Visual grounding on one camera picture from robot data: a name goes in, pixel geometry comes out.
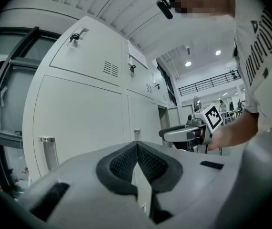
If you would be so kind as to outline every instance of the black metal railing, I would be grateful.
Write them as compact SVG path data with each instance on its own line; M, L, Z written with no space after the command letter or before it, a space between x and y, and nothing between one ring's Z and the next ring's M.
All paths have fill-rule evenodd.
M184 96L187 94L192 94L195 92L199 92L211 87L215 87L221 84L233 82L235 80L240 79L241 76L238 71L228 72L226 74L221 74L207 80L197 82L191 85L187 85L181 88L178 88L180 96Z

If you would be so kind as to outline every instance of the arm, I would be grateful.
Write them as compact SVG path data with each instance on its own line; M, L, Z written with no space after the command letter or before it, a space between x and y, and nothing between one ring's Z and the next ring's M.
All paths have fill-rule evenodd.
M209 150L249 141L258 132L258 114L245 110L232 124L219 127L213 134Z

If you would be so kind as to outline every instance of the black headset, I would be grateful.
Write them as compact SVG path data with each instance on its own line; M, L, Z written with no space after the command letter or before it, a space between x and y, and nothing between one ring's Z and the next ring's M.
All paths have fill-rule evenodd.
M166 0L157 0L156 2L159 9L163 12L165 17L168 18L169 20L173 18L173 15L170 9L173 8L171 4L173 4L174 2L175 0L169 0L169 2L167 2Z

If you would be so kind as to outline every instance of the railing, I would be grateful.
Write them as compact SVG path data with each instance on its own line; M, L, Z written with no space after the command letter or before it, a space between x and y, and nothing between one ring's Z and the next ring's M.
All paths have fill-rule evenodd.
M240 78L241 76L239 72L233 71L233 72L228 72L226 74L215 76L213 78L210 78L201 82L197 82L191 85L178 88L178 90L180 92L180 96L184 96L187 94L192 94L192 93L199 92L208 88L212 88L221 84L233 82Z

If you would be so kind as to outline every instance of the forearm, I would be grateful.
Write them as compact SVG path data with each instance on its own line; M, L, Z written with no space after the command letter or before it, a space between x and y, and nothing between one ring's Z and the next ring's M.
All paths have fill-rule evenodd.
M223 127L228 136L225 146L235 146L249 141L258 132L258 117L244 111L232 124Z

